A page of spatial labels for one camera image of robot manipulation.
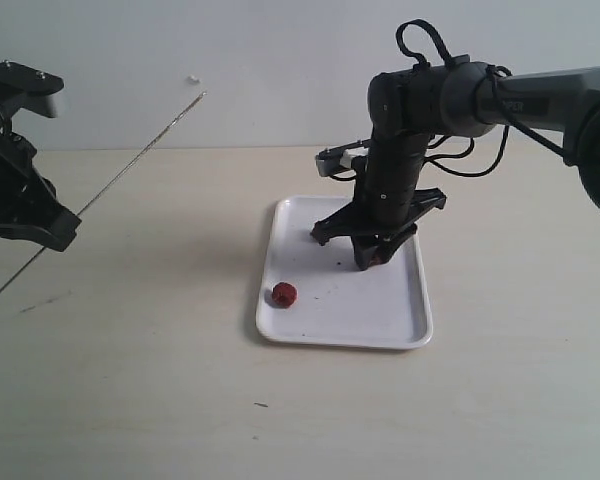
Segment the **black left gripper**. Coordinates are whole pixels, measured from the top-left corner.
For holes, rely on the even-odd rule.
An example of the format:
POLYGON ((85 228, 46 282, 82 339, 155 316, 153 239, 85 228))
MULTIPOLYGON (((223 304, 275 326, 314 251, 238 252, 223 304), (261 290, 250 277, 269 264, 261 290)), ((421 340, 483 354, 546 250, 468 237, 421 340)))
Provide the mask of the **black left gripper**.
POLYGON ((0 235, 24 235, 64 252, 82 220, 59 205, 55 186, 33 164, 36 148, 13 131, 12 118, 25 100, 24 92, 0 85, 0 235))

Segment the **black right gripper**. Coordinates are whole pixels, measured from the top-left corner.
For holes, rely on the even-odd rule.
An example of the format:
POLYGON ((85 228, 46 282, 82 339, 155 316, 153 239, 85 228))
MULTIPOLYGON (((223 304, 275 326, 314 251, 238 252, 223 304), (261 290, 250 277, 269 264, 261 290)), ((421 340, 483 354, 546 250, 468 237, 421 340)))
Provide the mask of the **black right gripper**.
POLYGON ((416 234, 415 222, 429 210, 445 206, 447 197, 440 189, 417 188, 431 139, 423 133, 392 138, 374 134, 351 143, 368 149, 353 165, 353 197, 349 204, 317 221, 311 236, 320 245, 336 237, 351 238, 360 271, 373 267, 374 255, 388 263, 416 234))

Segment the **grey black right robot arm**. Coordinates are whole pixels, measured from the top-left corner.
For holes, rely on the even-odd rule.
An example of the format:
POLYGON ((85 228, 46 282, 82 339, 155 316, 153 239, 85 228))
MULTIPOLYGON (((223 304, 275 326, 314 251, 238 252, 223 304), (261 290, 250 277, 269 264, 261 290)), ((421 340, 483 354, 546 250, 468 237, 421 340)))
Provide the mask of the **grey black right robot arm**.
POLYGON ((316 157, 321 176, 352 181, 354 194, 311 231, 320 244, 349 238, 360 269, 389 262, 418 220, 445 205, 440 190, 417 186, 424 165, 441 162, 435 142, 475 140, 495 126, 539 144, 561 133, 552 151, 577 169, 600 209, 600 67, 510 75, 483 62, 422 64, 374 77, 367 105, 370 137, 316 157))

